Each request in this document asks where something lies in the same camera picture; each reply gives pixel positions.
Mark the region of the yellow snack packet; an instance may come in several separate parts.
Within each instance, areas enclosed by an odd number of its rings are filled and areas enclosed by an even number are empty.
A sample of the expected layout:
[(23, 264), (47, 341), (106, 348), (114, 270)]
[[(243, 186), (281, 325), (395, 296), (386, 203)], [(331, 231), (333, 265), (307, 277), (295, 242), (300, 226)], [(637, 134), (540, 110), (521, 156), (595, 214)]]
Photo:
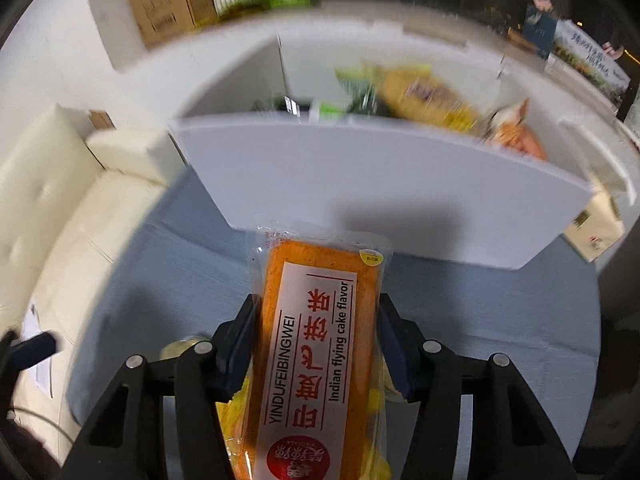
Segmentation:
[[(371, 387), (368, 401), (367, 439), (360, 466), (360, 479), (390, 479), (392, 470), (386, 460), (386, 393), (393, 389), (390, 373), (383, 359), (373, 364)], [(241, 389), (227, 403), (216, 403), (224, 444), (229, 455), (235, 479), (250, 479), (248, 457), (241, 450), (244, 415), (250, 374), (244, 379)]]

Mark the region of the orange flying cake packet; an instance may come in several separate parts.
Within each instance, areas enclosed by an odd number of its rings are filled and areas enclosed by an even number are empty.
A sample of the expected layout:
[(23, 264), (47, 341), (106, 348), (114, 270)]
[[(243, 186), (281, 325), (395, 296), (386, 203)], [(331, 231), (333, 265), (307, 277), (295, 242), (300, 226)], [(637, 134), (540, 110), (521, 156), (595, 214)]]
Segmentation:
[(384, 237), (258, 226), (260, 297), (241, 450), (251, 479), (360, 479)]

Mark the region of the green snack box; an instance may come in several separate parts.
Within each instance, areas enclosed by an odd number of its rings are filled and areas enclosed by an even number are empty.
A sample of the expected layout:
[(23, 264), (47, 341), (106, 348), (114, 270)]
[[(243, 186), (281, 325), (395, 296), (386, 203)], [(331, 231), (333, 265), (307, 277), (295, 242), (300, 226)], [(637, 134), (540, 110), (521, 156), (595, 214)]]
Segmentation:
[(340, 87), (330, 98), (314, 96), (275, 96), (265, 107), (308, 122), (350, 122), (355, 117), (396, 118), (396, 114), (378, 94), (383, 79), (380, 66), (362, 64), (355, 68), (337, 68), (335, 80)]

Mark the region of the clear jar yellow candy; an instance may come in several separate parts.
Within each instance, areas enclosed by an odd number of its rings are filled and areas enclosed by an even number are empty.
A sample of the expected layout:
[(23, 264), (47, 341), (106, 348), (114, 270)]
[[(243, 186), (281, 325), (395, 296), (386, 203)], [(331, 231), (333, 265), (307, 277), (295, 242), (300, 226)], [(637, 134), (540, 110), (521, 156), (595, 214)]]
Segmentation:
[(201, 341), (200, 336), (190, 337), (186, 339), (180, 339), (171, 342), (170, 344), (166, 344), (166, 346), (160, 350), (160, 359), (161, 360), (171, 360), (178, 358), (185, 352), (189, 350), (193, 346), (195, 346), (198, 342)]

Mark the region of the round yellow cookie pack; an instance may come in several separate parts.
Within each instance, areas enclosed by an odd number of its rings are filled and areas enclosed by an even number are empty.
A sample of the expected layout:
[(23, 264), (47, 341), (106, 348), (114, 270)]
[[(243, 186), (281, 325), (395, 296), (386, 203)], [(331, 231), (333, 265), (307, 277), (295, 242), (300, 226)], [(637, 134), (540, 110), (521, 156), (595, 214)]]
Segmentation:
[(384, 68), (374, 83), (378, 98), (394, 117), (479, 136), (482, 115), (428, 66)]

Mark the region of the cream leather sofa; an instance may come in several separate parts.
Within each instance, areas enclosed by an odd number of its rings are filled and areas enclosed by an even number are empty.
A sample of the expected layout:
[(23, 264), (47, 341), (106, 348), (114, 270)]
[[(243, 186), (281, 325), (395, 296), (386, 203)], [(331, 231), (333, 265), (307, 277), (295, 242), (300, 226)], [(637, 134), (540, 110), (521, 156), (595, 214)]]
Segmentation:
[(82, 138), (55, 105), (1, 166), (1, 327), (54, 333), (58, 352), (21, 374), (18, 423), (58, 461), (78, 423), (66, 391), (88, 319), (130, 238), (184, 162), (164, 130)]

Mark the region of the beige tissue pack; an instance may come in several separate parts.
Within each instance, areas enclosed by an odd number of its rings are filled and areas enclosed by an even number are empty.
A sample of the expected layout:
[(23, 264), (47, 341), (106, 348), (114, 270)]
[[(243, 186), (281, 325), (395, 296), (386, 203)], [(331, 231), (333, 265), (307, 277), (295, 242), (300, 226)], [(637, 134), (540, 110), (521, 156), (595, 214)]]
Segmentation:
[(587, 262), (593, 262), (612, 247), (625, 228), (611, 194), (602, 186), (564, 230), (563, 237)]

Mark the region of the white storage box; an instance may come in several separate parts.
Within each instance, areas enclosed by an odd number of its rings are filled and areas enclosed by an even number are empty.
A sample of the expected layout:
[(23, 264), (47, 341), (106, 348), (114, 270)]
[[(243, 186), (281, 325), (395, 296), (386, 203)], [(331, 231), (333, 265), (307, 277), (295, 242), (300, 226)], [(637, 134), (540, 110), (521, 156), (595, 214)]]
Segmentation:
[[(399, 118), (308, 122), (275, 96), (330, 98), (337, 68), (428, 66), (482, 115), (530, 99), (546, 160)], [(229, 226), (318, 226), (387, 237), (398, 252), (500, 269), (525, 266), (599, 186), (633, 200), (620, 161), (551, 109), (500, 54), (398, 30), (293, 30), (234, 61), (172, 122), (182, 154)]]

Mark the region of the orange snack in box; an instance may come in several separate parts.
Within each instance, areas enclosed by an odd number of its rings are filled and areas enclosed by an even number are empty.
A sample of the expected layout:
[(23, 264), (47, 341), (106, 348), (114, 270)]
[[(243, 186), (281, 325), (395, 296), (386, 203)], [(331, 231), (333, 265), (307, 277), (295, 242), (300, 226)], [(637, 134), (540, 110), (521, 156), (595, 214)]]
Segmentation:
[(547, 153), (536, 133), (525, 123), (530, 99), (499, 108), (488, 120), (484, 140), (521, 154), (546, 160)]

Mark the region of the printed tissue box on sill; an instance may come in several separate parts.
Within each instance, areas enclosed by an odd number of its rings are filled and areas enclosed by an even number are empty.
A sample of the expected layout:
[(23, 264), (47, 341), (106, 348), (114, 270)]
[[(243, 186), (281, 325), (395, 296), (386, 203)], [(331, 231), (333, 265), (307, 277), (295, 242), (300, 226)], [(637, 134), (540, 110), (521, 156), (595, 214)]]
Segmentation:
[(560, 60), (612, 105), (623, 104), (631, 79), (605, 50), (570, 20), (557, 20), (529, 4), (523, 36), (544, 60)]

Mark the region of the green sachets on sill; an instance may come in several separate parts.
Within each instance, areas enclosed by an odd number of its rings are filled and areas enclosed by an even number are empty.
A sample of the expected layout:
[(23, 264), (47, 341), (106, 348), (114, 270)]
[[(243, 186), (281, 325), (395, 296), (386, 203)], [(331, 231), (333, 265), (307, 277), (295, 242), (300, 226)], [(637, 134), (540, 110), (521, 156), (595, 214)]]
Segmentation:
[(199, 30), (220, 23), (248, 18), (255, 14), (270, 12), (273, 10), (310, 8), (316, 6), (319, 0), (238, 0), (229, 4), (213, 18), (206, 18), (194, 26)]

